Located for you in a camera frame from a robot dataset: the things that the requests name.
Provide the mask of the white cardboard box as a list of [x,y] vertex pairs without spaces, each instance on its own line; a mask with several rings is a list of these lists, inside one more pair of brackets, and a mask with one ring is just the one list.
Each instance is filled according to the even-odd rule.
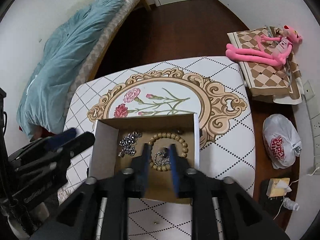
[[186,159],[191,167],[199,168],[200,128],[196,113],[180,115],[155,115],[120,119],[97,120],[94,123],[93,145],[88,175],[98,180],[112,177],[123,168],[129,167],[132,156],[120,157],[120,141],[127,135],[140,134],[129,148],[135,150],[135,157],[140,156],[144,144],[151,146],[149,161],[148,188],[144,197],[176,204],[190,204],[189,198],[178,199],[174,193],[170,171],[158,171],[153,165],[160,160],[158,152],[175,144],[181,155],[186,148]]

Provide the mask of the teal blanket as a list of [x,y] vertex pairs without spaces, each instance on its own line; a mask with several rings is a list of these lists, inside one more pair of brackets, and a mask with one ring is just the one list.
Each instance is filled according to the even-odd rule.
[[38,127],[54,134],[62,132],[68,90],[103,29],[123,3],[124,0],[95,0],[78,10],[48,38],[16,115],[29,140]]

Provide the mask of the bed mattress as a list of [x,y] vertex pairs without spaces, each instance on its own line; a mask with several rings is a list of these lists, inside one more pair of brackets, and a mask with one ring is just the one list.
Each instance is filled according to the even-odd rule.
[[111,18],[110,22],[103,29],[97,43],[93,47],[92,51],[89,53],[85,61],[83,62],[78,75],[76,76],[74,82],[71,84],[67,99],[63,111],[63,116],[66,117],[68,110],[70,108],[71,100],[76,90],[80,85],[91,81],[95,78],[95,75],[100,67],[103,57],[106,54],[112,40],[117,34],[118,30],[129,16],[129,14],[138,6],[139,3],[145,0],[124,0],[124,4],[120,7],[117,13]]

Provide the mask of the patterned table cover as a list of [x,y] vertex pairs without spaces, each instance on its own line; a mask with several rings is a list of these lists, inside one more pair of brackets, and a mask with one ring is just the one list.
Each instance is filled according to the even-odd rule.
[[[223,56],[163,61],[122,70],[80,85],[71,100],[65,130],[93,132],[96,119],[197,113],[199,170],[232,176],[253,196],[255,139],[241,70]],[[87,178],[92,148],[75,157],[59,204]],[[191,206],[129,200],[129,239],[191,239]]]

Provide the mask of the tissue box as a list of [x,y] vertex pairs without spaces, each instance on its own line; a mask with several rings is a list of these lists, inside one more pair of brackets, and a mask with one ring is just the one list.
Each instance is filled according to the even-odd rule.
[[283,197],[291,192],[290,178],[271,178],[268,183],[266,195],[270,198]]

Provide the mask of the white plastic shopping bag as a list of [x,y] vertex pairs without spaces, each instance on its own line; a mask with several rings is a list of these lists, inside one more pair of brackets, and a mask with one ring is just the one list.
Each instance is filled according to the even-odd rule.
[[282,114],[272,114],[264,120],[263,141],[276,170],[292,166],[300,157],[300,136],[293,123]]

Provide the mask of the small white bottle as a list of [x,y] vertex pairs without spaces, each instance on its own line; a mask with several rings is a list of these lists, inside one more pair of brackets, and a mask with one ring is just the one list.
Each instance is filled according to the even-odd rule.
[[283,207],[291,210],[291,211],[298,211],[300,205],[297,202],[292,201],[290,198],[284,198]]

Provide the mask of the brown checkered cushion stack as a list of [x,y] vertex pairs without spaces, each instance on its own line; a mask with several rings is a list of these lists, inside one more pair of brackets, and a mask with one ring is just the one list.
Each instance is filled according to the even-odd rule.
[[294,48],[281,69],[254,62],[236,61],[253,96],[258,96],[261,101],[271,100],[288,105],[302,102],[304,90],[294,55],[298,47]]

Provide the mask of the pink panther plush toy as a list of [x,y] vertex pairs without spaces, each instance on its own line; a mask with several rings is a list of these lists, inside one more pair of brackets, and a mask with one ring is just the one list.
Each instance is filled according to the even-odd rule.
[[303,38],[291,26],[263,27],[229,33],[226,56],[233,61],[254,62],[281,69]]

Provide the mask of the white wall power strip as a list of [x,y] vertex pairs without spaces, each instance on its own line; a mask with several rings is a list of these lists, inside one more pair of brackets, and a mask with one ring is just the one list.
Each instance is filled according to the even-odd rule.
[[319,112],[319,102],[313,91],[313,87],[309,80],[303,85],[304,96],[306,100],[306,106],[308,109],[309,118],[311,121],[311,129],[313,137],[319,136],[319,124],[320,124],[320,112]]

